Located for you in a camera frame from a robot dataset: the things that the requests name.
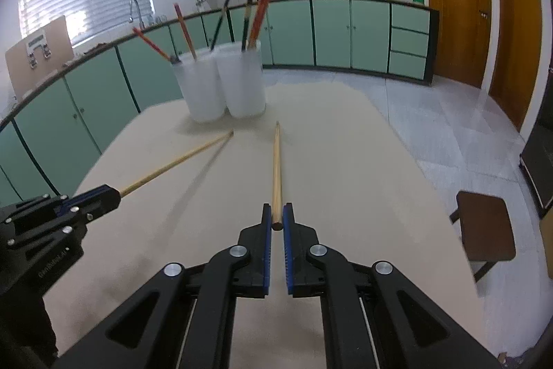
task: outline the silver screw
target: silver screw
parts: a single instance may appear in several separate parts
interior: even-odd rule
[[[311,252],[311,255],[314,255],[316,257],[321,257],[325,255],[327,251],[328,249],[322,244],[314,244],[309,248],[309,252]]]
[[[388,275],[390,272],[392,272],[394,267],[387,261],[379,261],[375,266],[375,269],[379,274]]]
[[[243,257],[248,252],[248,249],[246,249],[244,246],[232,246],[231,250],[229,250],[229,253],[233,257]]]
[[[179,263],[169,263],[163,268],[163,273],[167,275],[167,277],[175,277],[175,275],[179,275],[181,271],[182,266]]]

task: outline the stool leg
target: stool leg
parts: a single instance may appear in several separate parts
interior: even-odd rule
[[[459,209],[455,210],[452,214],[450,214],[450,220],[452,224],[455,224],[455,222],[457,222],[459,218],[460,218]]]
[[[496,265],[496,263],[497,261],[486,261],[484,266],[476,271],[475,283],[479,281],[482,277],[484,277],[488,273],[488,271]]]

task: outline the beige tabletop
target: beige tabletop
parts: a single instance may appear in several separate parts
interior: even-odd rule
[[[281,124],[283,200],[319,241],[356,263],[392,262],[485,344],[482,305],[437,193],[377,109],[339,82],[275,85],[265,113],[195,124],[186,103],[149,108],[106,150],[78,192],[122,189],[176,156],[217,145],[139,188],[88,227],[85,255],[45,296],[65,351],[170,261],[205,263],[261,220],[272,197]],[[270,292],[239,299],[231,368],[325,367],[319,299],[287,295],[283,235],[273,232]]]

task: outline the kitchen cabinet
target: kitchen cabinet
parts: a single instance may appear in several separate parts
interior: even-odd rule
[[[217,23],[221,17],[221,12],[208,13],[202,16],[202,21],[204,22],[204,30],[206,32],[207,45],[211,46],[213,37],[215,36],[215,29],[217,28]],[[224,43],[230,43],[231,40],[231,30],[228,25],[227,15],[223,16],[223,22],[221,23],[221,28],[219,29],[219,36],[217,38],[218,45]]]
[[[9,184],[8,179],[0,168],[0,209],[18,202],[21,202],[21,199],[13,190],[12,185]]]
[[[273,63],[313,65],[309,0],[271,2],[268,19]]]
[[[430,12],[416,7],[393,3],[392,27],[404,28],[427,34],[430,29]]]
[[[317,66],[351,66],[349,0],[314,0]]]
[[[138,115],[117,52],[109,49],[65,76],[75,105],[101,152]]]
[[[177,55],[190,52],[190,49],[188,49],[188,43],[184,38],[184,33],[182,32],[180,23],[176,22],[175,24],[171,24],[169,28],[171,29],[173,44],[175,45]],[[206,47],[206,35],[204,33],[204,25],[202,23],[201,16],[187,19],[186,29],[188,30],[188,34],[190,35],[190,39],[192,40],[194,49],[198,50]]]
[[[351,1],[351,66],[359,70],[388,71],[390,4]]]
[[[426,57],[428,52],[428,35],[411,32],[401,28],[392,28],[391,50],[411,53],[419,57]]]
[[[390,74],[403,75],[415,79],[424,79],[424,70],[427,65],[427,59],[405,53],[390,52]]]
[[[238,9],[231,9],[231,23],[232,23],[232,32],[234,33],[234,41],[242,42],[242,32],[244,30],[244,7]],[[250,38],[250,32],[252,30],[253,17],[255,15],[255,8],[252,7],[250,14],[250,24],[248,26],[248,35]],[[273,54],[271,52],[271,41],[269,37],[269,21],[267,16],[263,18],[263,24],[261,25],[261,30],[259,31],[258,38],[261,41],[261,59],[263,64],[273,64]]]
[[[168,27],[146,34],[168,55],[174,55]],[[119,46],[123,69],[131,85],[140,111],[151,105],[181,99],[182,93],[172,65],[140,38],[135,37]]]
[[[55,195],[27,154],[12,123],[0,132],[0,166],[22,199]]]
[[[100,151],[71,101],[65,80],[46,88],[15,120],[48,179],[61,194],[73,195]]]

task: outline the wooden stick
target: wooden stick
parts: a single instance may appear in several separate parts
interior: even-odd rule
[[[244,10],[244,30],[242,31],[242,52],[245,51],[245,42],[248,39],[248,26],[250,25],[250,14],[253,0],[247,0]]]
[[[225,4],[223,5],[223,9],[221,10],[221,15],[219,17],[219,21],[217,22],[217,27],[215,27],[215,34],[213,35],[213,41],[211,42],[211,47],[209,48],[210,52],[213,51],[215,47],[215,43],[217,42],[217,38],[219,37],[219,30],[221,30],[221,24],[223,24],[223,17],[225,17],[227,14],[229,2],[230,0],[225,0]]]
[[[280,175],[280,124],[276,122],[275,142],[273,145],[273,213],[271,227],[273,230],[282,230],[282,178]]]
[[[182,12],[180,10],[179,4],[175,2],[174,5],[176,17],[179,19],[180,27],[182,28],[182,32],[184,33],[184,39],[186,39],[186,43],[188,44],[188,49],[190,49],[190,53],[192,54],[193,59],[197,60],[196,50],[194,49],[194,44],[192,43],[192,38],[190,38],[190,34],[188,33],[188,29],[186,28],[186,24],[184,24],[184,18],[182,17]]]
[[[224,135],[221,135],[221,136],[219,136],[219,137],[217,137],[217,138],[215,138],[211,141],[208,141],[205,144],[203,144],[203,145],[201,145],[201,146],[199,146],[195,149],[192,149],[191,151],[189,151],[186,154],[180,156],[176,160],[173,160],[168,165],[165,165],[165,166],[159,168],[158,170],[154,171],[153,173],[141,178],[137,182],[133,183],[132,185],[130,185],[127,188],[120,191],[121,199],[124,198],[126,195],[129,195],[130,193],[132,193],[134,190],[137,190],[141,186],[143,186],[143,185],[147,184],[148,182],[152,181],[154,178],[160,176],[163,173],[166,173],[172,167],[175,167],[176,165],[179,165],[182,162],[185,162],[190,157],[193,157],[194,155],[199,154],[200,152],[210,148],[211,146],[213,146],[214,144],[217,144],[218,142],[221,142],[225,139],[229,140],[233,135],[234,135],[234,130],[231,130],[231,131],[229,131],[228,133],[226,133]]]
[[[259,0],[257,5],[257,11],[255,12],[255,18],[253,20],[252,32],[250,33],[250,41],[248,42],[248,49],[254,49],[257,42],[257,37],[261,31],[263,25],[263,19],[265,18],[265,12],[269,6],[270,0]]]
[[[142,33],[142,30],[139,30],[137,29],[136,27],[133,27],[133,32],[135,34],[137,34],[140,38],[142,38],[144,40],[144,42],[149,45],[153,50],[155,50],[159,55],[161,55],[163,58],[165,58],[168,62],[172,63],[171,61],[171,58],[165,53],[163,52],[163,50],[161,50],[160,48],[158,48],[156,46],[156,44],[154,44],[153,41],[151,41],[150,38],[148,38],[147,36],[145,36],[145,34]]]

